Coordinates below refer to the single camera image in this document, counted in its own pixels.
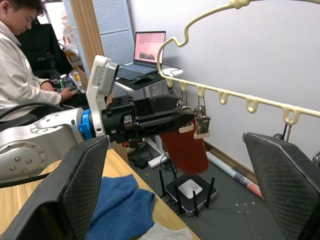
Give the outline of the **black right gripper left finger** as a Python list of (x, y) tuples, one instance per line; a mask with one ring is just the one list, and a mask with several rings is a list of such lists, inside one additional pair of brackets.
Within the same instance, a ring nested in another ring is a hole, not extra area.
[(107, 136), (72, 147), (33, 191), (2, 240), (83, 240), (97, 205)]

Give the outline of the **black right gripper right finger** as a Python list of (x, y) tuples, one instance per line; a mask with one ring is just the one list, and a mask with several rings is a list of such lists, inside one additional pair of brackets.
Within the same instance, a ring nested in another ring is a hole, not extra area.
[(320, 238), (320, 168), (293, 143), (242, 137), (264, 201), (286, 240)]

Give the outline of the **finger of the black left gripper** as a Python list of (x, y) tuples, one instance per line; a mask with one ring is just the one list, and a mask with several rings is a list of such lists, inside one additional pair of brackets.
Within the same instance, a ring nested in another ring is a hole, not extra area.
[(148, 116), (175, 109), (180, 99), (178, 96), (165, 94), (151, 96), (135, 101), (134, 107), (138, 116)]
[(192, 112), (168, 110), (139, 117), (136, 138), (149, 138), (182, 128), (194, 119)]

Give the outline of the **person's left hand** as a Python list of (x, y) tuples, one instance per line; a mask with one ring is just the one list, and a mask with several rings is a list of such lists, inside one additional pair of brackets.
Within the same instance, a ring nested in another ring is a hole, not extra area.
[(65, 102), (70, 100), (75, 94), (77, 93), (76, 90), (71, 90), (70, 88), (64, 88), (59, 94), (61, 96), (61, 102)]

